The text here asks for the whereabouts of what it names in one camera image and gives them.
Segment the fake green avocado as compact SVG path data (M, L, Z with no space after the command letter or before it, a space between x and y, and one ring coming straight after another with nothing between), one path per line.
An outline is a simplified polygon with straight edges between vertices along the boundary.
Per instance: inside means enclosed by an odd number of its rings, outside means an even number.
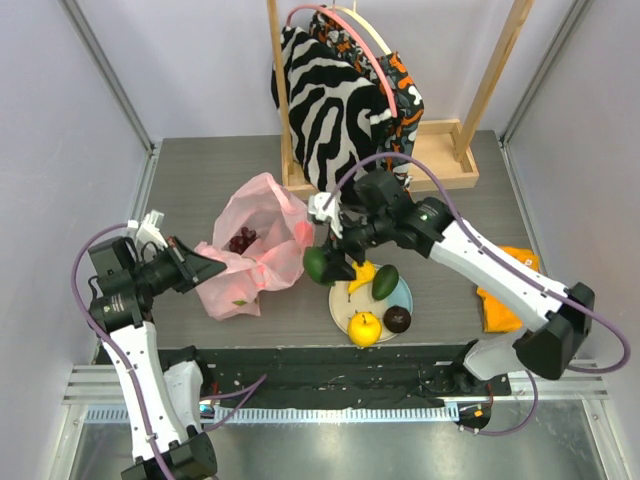
M303 255L305 273L317 284L324 285L323 275L327 267L327 260L322 249L317 246L308 247Z
M374 276L371 296L376 301L382 301L389 297L399 282L399 272L393 265L387 264L380 267Z

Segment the fake yellow pear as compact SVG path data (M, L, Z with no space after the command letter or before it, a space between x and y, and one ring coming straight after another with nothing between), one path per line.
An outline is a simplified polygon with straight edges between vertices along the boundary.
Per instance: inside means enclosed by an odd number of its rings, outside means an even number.
M368 260L363 263L353 261L352 268L355 272L355 279L351 280L347 287L349 295L354 294L360 287L371 283L376 275L376 267Z

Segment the fake mangosteen green leaves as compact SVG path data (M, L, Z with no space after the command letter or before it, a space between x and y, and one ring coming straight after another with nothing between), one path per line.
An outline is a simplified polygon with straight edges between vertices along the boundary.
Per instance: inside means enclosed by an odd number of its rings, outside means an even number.
M411 323L411 313L402 306L394 305L388 308L383 315L385 328L394 334L406 332Z

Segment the pink plastic bag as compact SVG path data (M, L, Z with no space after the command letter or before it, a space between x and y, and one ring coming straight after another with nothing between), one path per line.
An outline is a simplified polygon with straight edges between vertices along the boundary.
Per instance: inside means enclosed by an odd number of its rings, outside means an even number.
M228 250L229 240L242 227L257 232L242 254ZM196 287L206 313L225 320L238 314L258 316L258 295L292 287L304 273L303 254L314 242L307 206L271 174L247 181L229 199L213 227L212 240L195 251L219 260L227 269Z

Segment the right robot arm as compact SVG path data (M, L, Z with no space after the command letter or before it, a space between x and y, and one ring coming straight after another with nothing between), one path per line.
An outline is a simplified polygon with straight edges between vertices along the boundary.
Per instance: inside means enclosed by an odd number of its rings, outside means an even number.
M497 375L522 369L548 380L562 376L591 329L586 315L595 302L591 288L581 282L567 287L525 266L457 219L441 200L412 200L389 172L366 174L355 192L358 220L341 213L328 192L308 201L313 221L330 226L321 248L327 265L320 281L354 279L349 259L362 261L367 249L393 242L463 275L522 323L514 332L472 343L451 371L457 391L475 394Z

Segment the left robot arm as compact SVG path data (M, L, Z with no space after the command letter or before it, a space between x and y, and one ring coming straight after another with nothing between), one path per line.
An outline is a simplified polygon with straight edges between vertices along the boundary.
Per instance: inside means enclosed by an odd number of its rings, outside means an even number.
M186 293L225 264L176 237L148 262L128 237L91 247L89 257L97 273L90 324L115 367L131 427L133 464L122 478L214 478L215 451L199 420L199 402L211 392L213 375L193 346L161 361L152 307L157 296Z

